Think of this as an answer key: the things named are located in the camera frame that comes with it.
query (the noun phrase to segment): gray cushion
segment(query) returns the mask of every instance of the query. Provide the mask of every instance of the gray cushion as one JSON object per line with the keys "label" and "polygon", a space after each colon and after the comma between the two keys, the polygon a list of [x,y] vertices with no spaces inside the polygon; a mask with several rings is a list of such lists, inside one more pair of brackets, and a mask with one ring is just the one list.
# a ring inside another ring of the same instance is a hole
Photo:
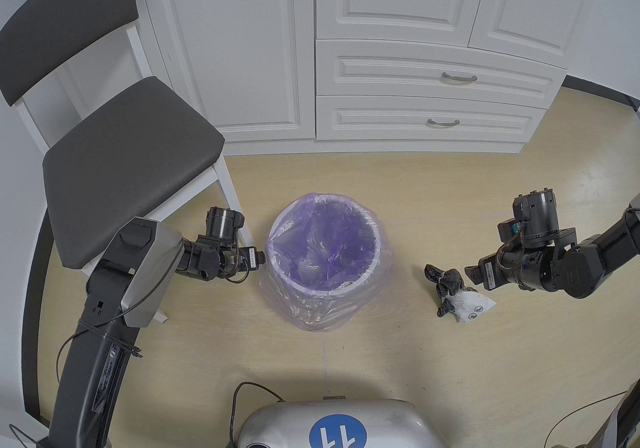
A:
{"label": "gray cushion", "polygon": [[128,220],[213,165],[223,144],[220,132],[156,77],[105,103],[42,164],[62,265],[84,267]]}
{"label": "gray cushion", "polygon": [[136,0],[27,0],[0,30],[0,90],[13,105],[102,36],[138,19]]}

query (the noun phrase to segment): barcode label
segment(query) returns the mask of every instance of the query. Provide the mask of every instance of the barcode label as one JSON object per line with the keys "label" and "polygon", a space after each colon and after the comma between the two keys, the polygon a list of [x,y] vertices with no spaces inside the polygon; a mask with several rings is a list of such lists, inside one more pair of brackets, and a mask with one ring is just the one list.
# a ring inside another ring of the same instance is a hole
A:
{"label": "barcode label", "polygon": [[486,276],[489,278],[489,290],[493,290],[495,288],[495,277],[493,276],[491,262],[485,263],[484,268],[486,269]]}

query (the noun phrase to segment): wooden floor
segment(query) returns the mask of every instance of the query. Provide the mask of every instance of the wooden floor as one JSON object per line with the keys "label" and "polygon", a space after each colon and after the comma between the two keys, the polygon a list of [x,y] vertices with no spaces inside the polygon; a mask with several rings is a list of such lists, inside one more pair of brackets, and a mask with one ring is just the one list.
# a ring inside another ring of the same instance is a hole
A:
{"label": "wooden floor", "polygon": [[[129,363],[110,438],[115,447],[222,448],[236,383],[254,380],[286,400],[323,395],[413,402],[452,448],[535,447],[573,409],[625,390],[640,376],[640,258],[594,295],[491,293],[497,305],[475,322],[436,317],[422,269],[462,268],[499,245],[496,224],[519,193],[553,188],[561,227],[578,239],[616,222],[640,192],[640,120],[631,108],[561,89],[520,155],[304,154],[227,159],[260,247],[283,208],[308,192],[340,193],[372,209],[394,249],[390,283],[335,332],[288,324],[243,285],[174,276],[166,324],[140,332],[144,358]],[[168,220],[195,239],[215,186]],[[42,412],[56,393],[54,362],[84,302],[84,276],[51,257],[44,293],[38,376]],[[237,420],[270,402],[246,389]],[[587,443],[615,400],[564,421],[549,446]]]}

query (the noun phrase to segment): drawer handle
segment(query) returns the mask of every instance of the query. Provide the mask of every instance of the drawer handle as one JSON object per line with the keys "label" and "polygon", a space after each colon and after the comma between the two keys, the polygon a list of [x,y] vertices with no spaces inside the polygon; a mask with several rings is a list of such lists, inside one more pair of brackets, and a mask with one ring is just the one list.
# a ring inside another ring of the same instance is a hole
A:
{"label": "drawer handle", "polygon": [[429,118],[427,119],[427,124],[433,124],[435,126],[457,126],[460,124],[460,119],[456,119],[455,121],[453,121],[453,123],[441,123]]}
{"label": "drawer handle", "polygon": [[478,77],[476,75],[473,75],[471,77],[453,76],[447,73],[446,71],[442,73],[442,78],[444,78],[445,80],[455,80],[456,82],[475,82],[476,80],[478,80]]}

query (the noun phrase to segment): chair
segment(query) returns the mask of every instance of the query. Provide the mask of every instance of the chair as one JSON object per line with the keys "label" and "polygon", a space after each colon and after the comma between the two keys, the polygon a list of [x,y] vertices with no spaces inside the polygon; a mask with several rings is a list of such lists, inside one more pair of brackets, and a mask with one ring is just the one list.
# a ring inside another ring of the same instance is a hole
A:
{"label": "chair", "polygon": [[[241,211],[224,137],[152,76],[136,0],[27,0],[0,31],[0,90],[43,151],[47,207],[62,265],[91,274],[134,216],[164,220],[215,181]],[[48,147],[22,98],[39,80],[109,32],[126,27],[142,80]],[[245,225],[244,244],[253,245]]]}

